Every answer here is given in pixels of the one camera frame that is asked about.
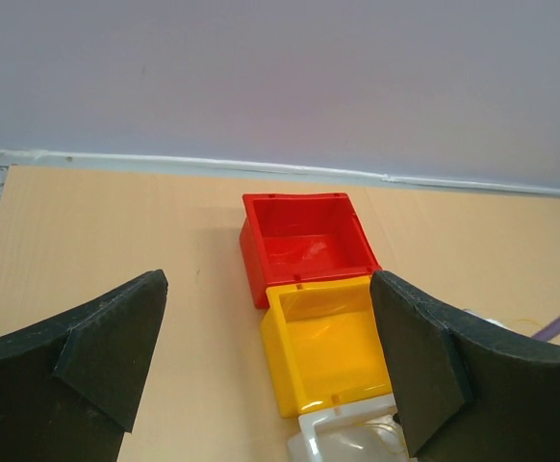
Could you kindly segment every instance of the white object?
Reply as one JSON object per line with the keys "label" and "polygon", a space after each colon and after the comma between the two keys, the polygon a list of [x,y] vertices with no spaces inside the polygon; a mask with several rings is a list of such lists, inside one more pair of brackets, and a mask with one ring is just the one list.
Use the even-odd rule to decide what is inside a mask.
{"label": "white object", "polygon": [[299,417],[287,446],[292,462],[406,462],[393,395],[364,399]]}

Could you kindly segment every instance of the wall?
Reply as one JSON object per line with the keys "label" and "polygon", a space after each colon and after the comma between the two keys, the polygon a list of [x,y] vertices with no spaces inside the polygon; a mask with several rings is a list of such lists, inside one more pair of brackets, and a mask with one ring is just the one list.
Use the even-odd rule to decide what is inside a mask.
{"label": "wall", "polygon": [[560,187],[560,1],[0,0],[0,147]]}

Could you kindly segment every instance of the light wood surface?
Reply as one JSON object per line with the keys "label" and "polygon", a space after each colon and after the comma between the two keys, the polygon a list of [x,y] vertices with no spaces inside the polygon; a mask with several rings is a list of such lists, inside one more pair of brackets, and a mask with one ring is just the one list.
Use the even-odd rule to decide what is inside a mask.
{"label": "light wood surface", "polygon": [[0,335],[162,268],[165,320],[119,461],[284,462],[297,424],[275,406],[238,243],[242,194],[338,191],[381,265],[430,294],[523,333],[560,313],[560,199],[12,167]]}

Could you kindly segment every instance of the yellow plastic container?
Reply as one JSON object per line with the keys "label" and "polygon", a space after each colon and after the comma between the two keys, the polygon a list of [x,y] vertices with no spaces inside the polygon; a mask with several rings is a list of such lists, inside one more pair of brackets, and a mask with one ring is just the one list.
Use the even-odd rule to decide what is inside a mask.
{"label": "yellow plastic container", "polygon": [[282,417],[391,392],[369,277],[267,288],[261,334]]}

